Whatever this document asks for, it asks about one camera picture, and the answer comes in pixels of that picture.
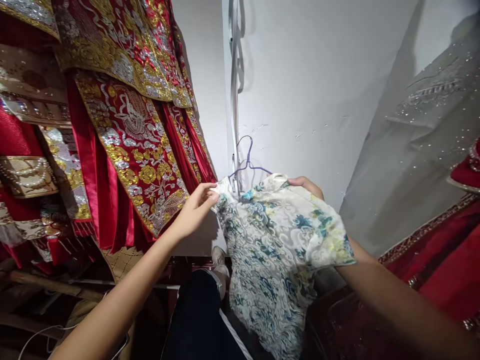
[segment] shoe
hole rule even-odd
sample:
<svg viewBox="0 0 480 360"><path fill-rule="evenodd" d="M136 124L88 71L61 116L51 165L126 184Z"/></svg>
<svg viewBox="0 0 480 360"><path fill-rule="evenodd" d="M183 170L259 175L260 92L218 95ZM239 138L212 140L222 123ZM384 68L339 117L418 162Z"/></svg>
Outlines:
<svg viewBox="0 0 480 360"><path fill-rule="evenodd" d="M230 277L229 268L225 265L226 255L220 246L214 246L211 250L211 260L213 261L213 265L215 265L214 270Z"/></svg>

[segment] purple hanger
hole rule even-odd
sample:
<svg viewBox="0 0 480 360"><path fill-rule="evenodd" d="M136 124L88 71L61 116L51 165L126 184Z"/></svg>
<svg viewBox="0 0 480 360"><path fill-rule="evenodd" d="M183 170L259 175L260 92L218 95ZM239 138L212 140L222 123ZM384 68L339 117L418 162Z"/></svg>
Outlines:
<svg viewBox="0 0 480 360"><path fill-rule="evenodd" d="M264 169L263 167L259 167L259 166L252 166L252 163L250 162L250 152L252 151L252 146L254 145L254 140L252 139L252 137L250 135L245 135L245 136L242 136L240 138L240 140L238 140L238 142L236 143L236 146L238 147L240 142L242 141L243 138L250 138L250 148L248 149L248 153L246 155L246 163L245 163L245 167L241 167L237 170L235 170L235 172L233 174L231 174L228 179L230 180L230 178L232 176L234 176L235 174L237 174L239 171L241 170L245 170L246 168L249 168L249 169L257 169L257 170L263 170L264 172L272 175L272 173L266 169Z"/></svg>

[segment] floral dress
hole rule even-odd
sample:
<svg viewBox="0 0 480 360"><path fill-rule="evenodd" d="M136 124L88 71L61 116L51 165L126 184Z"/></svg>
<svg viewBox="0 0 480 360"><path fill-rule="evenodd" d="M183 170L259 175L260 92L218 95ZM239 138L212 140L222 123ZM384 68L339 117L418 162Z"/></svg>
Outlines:
<svg viewBox="0 0 480 360"><path fill-rule="evenodd" d="M298 359L317 270L354 264L342 219L323 200L272 174L236 198L228 178L214 211L232 260L230 306L276 359Z"/></svg>

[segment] leg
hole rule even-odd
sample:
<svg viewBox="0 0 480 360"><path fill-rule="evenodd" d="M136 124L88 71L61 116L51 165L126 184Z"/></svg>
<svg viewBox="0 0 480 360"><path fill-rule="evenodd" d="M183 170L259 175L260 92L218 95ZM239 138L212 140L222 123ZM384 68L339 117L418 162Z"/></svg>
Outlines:
<svg viewBox="0 0 480 360"><path fill-rule="evenodd" d="M223 320L220 305L228 276L224 268L215 269L194 271L180 287L162 359L251 359Z"/></svg>

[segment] white cable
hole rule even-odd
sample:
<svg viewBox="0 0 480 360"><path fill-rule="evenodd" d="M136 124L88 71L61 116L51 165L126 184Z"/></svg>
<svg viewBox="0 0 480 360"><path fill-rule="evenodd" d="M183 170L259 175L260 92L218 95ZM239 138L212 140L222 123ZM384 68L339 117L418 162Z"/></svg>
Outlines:
<svg viewBox="0 0 480 360"><path fill-rule="evenodd" d="M110 292L110 290L106 291L104 294L103 294L103 299L105 299L105 297L107 296L107 294ZM43 330L40 330L36 333L34 333L25 343L25 345L23 345L21 351L20 351L20 355L18 355L18 359L17 360L22 360L22 355L24 354L24 351L25 349L27 348L27 345L29 344L29 342L34 338L36 337L38 334L41 334L43 332L46 332L47 330L50 330L50 329L60 329L60 330L71 330L71 329L75 329L78 325L80 325L80 322L76 325L73 325L73 326L70 326L70 327L62 327L62 325L52 325L52 326L49 326L49 327L46 327L44 328ZM54 350L52 351L49 351L49 344L50 344L50 336L47 335L47 340L46 340L46 352L48 354L52 354L54 352ZM125 339L125 343L122 345L122 347L116 352L116 354L111 358L111 360L115 360L115 358L122 352L122 350L127 346L127 344L129 343L130 341L130 336L127 332L126 334L126 339Z"/></svg>
<svg viewBox="0 0 480 360"><path fill-rule="evenodd" d="M71 329L74 329L78 326L79 324L77 325L74 325L74 326L70 326L70 327L62 327L61 325L52 325L52 326L49 326L49 327L46 327L44 328L43 330L40 330L38 332L36 332L35 334L33 334L28 340L27 342L25 343L25 345L23 345L23 348L21 349L20 351L20 355L18 355L18 360L21 360L22 359L22 355L24 354L24 351L25 349L27 348L27 345L29 344L29 342L34 338L36 337L38 334L41 334L43 332L46 332L47 330L50 330L50 329L60 329L60 330L71 330Z"/></svg>

